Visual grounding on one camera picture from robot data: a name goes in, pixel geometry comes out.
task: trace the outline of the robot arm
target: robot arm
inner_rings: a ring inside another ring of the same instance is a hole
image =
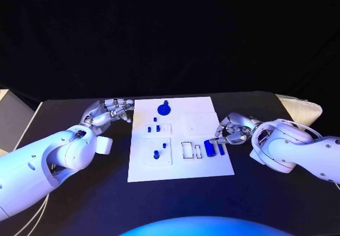
[[[227,137],[214,138],[211,143],[242,144],[253,140],[251,157],[274,170],[290,173],[302,165],[319,178],[340,183],[340,138],[322,137],[307,126],[312,135],[294,127],[297,123],[279,119],[261,122],[253,117],[231,113],[219,124],[218,137],[227,129]]]
[[[80,125],[0,157],[0,221],[31,207],[67,178],[84,169],[94,154],[109,154],[113,139],[98,136],[119,119],[132,122],[133,101],[97,101]]]

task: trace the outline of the blue object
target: blue object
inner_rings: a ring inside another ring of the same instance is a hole
[[[159,106],[157,108],[157,112],[160,113],[160,115],[166,116],[170,113],[172,109],[169,106],[169,101],[165,101],[165,104]]]
[[[219,149],[219,154],[221,154],[221,155],[225,155],[225,151],[224,151],[222,144],[218,144],[218,149]]]
[[[209,140],[205,140],[205,147],[206,147],[208,156],[209,157],[217,156],[214,144],[211,144]]]
[[[160,158],[160,153],[159,151],[155,151],[155,159],[157,160]]]
[[[192,216],[162,220],[126,232],[123,236],[224,236],[224,235],[253,235],[253,236],[291,236],[287,232],[255,223],[228,217]]]

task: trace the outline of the black background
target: black background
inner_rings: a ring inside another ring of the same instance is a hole
[[[290,119],[271,93],[204,94],[208,95],[219,119],[232,111],[253,114],[263,121]],[[77,124],[94,101],[47,101],[19,147]],[[284,174],[261,165],[250,158],[250,142],[228,146],[234,176],[127,183],[132,124],[116,121],[104,136],[114,140],[111,153],[97,154],[90,166],[52,192],[34,235],[119,235],[152,222],[198,215],[251,220],[294,235],[339,235],[336,185],[303,167]],[[15,235],[41,205],[42,202],[0,222],[2,235]]]
[[[5,0],[0,85],[48,99],[264,90],[319,103],[333,121],[338,1]]]

